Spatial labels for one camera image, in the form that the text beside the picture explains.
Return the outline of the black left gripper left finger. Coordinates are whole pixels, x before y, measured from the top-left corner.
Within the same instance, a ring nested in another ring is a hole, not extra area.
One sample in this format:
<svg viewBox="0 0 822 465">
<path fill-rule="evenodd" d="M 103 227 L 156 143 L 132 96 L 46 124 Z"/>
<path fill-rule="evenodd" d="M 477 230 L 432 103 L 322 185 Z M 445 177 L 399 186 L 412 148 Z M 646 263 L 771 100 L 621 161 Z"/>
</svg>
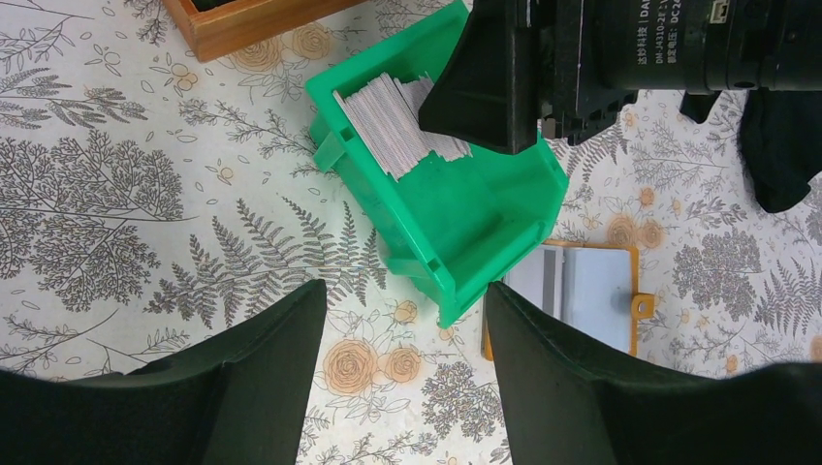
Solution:
<svg viewBox="0 0 822 465">
<path fill-rule="evenodd" d="M 293 463 L 326 312 L 313 280 L 197 345 L 72 383 L 66 461 Z"/>
</svg>

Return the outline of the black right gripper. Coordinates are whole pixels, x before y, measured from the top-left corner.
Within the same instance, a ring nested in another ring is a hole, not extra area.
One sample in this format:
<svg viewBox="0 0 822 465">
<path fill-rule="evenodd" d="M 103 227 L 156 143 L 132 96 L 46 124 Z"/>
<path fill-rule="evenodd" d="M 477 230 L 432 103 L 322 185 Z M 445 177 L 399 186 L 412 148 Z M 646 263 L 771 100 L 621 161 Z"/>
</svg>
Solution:
<svg viewBox="0 0 822 465">
<path fill-rule="evenodd" d="M 642 90 L 821 87 L 817 1 L 475 1 L 419 110 L 422 130 L 515 155 L 582 143 Z"/>
</svg>

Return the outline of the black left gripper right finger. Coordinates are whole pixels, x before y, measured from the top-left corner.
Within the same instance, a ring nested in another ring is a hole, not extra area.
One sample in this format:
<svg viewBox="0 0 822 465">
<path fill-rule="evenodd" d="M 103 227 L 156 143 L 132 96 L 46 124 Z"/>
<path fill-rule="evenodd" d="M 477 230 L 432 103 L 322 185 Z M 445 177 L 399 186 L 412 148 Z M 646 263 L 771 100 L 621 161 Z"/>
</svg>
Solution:
<svg viewBox="0 0 822 465">
<path fill-rule="evenodd" d="M 486 304 L 518 464 L 761 464 L 749 394 L 616 350 L 502 283 Z"/>
</svg>

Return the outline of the orange leather card holder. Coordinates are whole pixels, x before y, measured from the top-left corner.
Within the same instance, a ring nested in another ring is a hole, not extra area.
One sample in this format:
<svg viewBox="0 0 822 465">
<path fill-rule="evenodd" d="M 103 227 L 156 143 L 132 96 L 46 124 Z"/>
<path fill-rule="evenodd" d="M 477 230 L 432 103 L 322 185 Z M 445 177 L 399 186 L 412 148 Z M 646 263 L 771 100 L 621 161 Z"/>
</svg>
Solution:
<svg viewBox="0 0 822 465">
<path fill-rule="evenodd" d="M 564 249 L 560 321 L 635 356 L 639 322 L 655 314 L 655 297 L 639 290 L 639 249 L 559 240 L 541 245 Z"/>
</svg>

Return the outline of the white card with magnetic stripe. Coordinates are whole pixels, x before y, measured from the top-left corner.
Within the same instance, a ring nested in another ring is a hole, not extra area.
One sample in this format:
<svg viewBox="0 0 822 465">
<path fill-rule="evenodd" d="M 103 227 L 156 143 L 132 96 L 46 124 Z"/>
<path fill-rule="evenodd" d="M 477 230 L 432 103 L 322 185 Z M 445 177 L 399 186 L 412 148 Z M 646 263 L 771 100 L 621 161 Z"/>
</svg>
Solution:
<svg viewBox="0 0 822 465">
<path fill-rule="evenodd" d="M 544 313 L 562 317 L 564 249 L 541 245 L 503 277 L 503 282 Z"/>
</svg>

